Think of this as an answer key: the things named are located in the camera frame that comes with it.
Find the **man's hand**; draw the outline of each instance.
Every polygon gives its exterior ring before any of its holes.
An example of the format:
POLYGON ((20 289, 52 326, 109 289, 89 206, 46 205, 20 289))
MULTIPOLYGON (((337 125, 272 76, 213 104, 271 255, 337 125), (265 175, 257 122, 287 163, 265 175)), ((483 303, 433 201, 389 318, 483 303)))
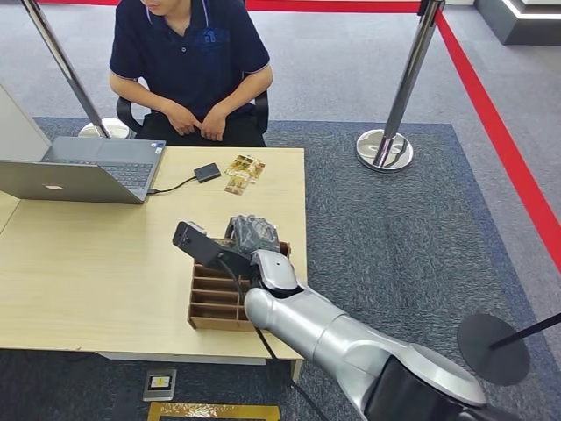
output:
POLYGON ((222 142, 224 129, 226 126, 226 116, 228 116, 228 112, 224 107, 220 106, 219 103, 214 105, 202 121, 201 135, 208 140, 222 142))
POLYGON ((173 101, 170 100, 166 102, 165 106, 162 107, 162 112, 181 136, 193 133, 195 127, 200 129, 201 126, 201 122, 192 115, 191 111, 173 101))

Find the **laptop keyboard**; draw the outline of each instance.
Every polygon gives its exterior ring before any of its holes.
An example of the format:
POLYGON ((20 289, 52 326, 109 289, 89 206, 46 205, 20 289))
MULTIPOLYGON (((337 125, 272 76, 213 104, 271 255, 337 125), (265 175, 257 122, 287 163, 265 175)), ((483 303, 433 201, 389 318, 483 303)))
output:
POLYGON ((132 164, 130 162, 98 162, 98 161, 74 161, 56 160, 57 164, 83 164, 97 165, 111 174, 115 180, 127 189, 143 190, 149 182, 149 176, 154 164, 132 164))

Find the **chrome stanchion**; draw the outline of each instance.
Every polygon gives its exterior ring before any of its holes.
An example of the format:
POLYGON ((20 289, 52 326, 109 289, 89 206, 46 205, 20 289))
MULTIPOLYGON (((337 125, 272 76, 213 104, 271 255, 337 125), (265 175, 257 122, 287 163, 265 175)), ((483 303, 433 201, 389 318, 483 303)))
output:
POLYGON ((97 136, 103 138, 126 138, 130 134, 128 127, 117 118, 104 118, 101 119, 100 114, 94 108, 91 100, 84 88, 84 85, 79 80, 76 71, 72 64, 62 50, 54 32, 49 25, 47 18, 43 14, 35 0, 21 0, 31 20, 39 31, 41 37, 45 41, 47 47, 51 52, 54 60, 58 64, 61 71, 66 78, 70 88, 74 91, 74 95, 82 105, 84 111, 91 122, 86 125, 80 132, 80 136, 97 136))
POLYGON ((421 21, 409 55, 407 65, 391 106, 384 130, 370 130, 357 140, 357 157, 365 166, 384 173, 403 169, 412 160, 412 146, 397 132, 409 98, 433 38, 434 18, 445 0, 423 0, 418 10, 421 21))

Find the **black disc base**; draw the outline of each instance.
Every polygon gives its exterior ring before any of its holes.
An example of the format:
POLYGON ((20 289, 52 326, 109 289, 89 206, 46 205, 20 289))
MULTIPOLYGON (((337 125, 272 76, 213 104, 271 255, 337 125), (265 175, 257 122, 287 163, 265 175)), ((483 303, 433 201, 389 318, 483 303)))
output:
POLYGON ((483 379, 500 386, 524 380, 530 370, 530 355, 524 340, 492 350, 498 340, 516 333, 512 326, 489 314, 464 319, 458 330, 458 345, 468 366, 483 379))

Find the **wooden table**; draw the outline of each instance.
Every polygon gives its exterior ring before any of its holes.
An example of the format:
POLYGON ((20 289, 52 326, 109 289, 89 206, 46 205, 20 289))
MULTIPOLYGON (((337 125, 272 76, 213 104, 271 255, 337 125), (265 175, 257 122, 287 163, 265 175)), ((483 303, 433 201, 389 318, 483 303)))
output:
POLYGON ((19 199, 0 191, 0 234, 17 207, 19 199))
MULTIPOLYGON (((0 196, 0 347, 97 352, 109 358, 262 364, 254 333, 193 330, 186 322, 192 259, 173 246, 179 221, 222 237, 234 215, 256 214, 290 242, 306 281, 304 151, 168 148, 154 187, 166 189, 239 153, 266 164, 243 196, 229 179, 190 182, 145 205, 69 203, 0 196)), ((302 358, 268 336, 282 359, 302 358)))

